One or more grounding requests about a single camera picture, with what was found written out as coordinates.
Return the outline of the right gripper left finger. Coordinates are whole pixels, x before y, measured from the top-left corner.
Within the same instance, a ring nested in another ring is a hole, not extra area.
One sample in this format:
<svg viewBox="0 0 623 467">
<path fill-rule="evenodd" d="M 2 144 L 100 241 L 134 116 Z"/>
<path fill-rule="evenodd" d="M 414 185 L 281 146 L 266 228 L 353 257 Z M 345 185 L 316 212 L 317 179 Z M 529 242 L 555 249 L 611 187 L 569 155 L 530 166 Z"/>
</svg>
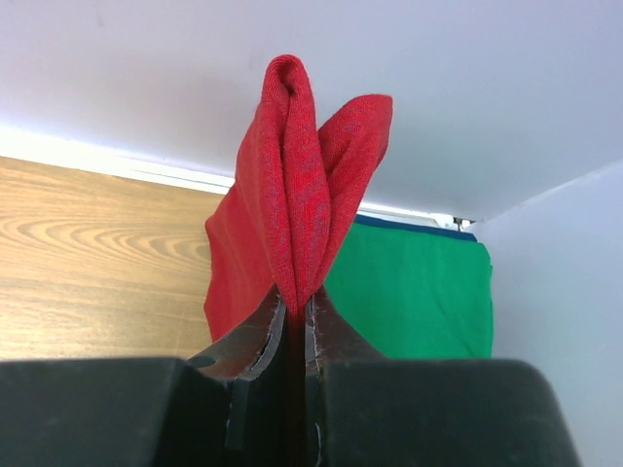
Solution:
<svg viewBox="0 0 623 467">
<path fill-rule="evenodd" d="M 279 466 L 285 304 L 258 308 L 190 359 L 8 361 L 5 466 Z"/>
</svg>

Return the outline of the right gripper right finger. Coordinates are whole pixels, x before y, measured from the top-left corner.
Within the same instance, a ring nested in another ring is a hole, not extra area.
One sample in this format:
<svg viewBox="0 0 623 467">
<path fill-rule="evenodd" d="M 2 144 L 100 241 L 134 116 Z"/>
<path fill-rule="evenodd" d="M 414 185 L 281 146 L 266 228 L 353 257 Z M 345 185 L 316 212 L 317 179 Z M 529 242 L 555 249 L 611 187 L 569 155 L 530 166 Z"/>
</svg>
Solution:
<svg viewBox="0 0 623 467">
<path fill-rule="evenodd" d="M 382 356 L 325 291 L 306 306 L 310 466 L 577 466 L 541 372 L 517 360 Z"/>
</svg>

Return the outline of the red t shirt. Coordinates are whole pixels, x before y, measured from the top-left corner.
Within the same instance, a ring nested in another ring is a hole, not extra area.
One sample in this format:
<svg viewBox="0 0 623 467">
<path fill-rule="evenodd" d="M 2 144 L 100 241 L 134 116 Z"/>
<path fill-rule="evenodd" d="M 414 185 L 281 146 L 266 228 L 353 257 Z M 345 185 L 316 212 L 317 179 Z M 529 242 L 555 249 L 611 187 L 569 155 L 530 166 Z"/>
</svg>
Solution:
<svg viewBox="0 0 623 467">
<path fill-rule="evenodd" d="M 214 339 L 272 288 L 291 325 L 301 324 L 385 155 L 391 120 L 391 98 L 365 94 L 319 125 L 303 62 L 291 54 L 270 62 L 234 184 L 205 223 L 211 280 L 204 313 Z"/>
</svg>

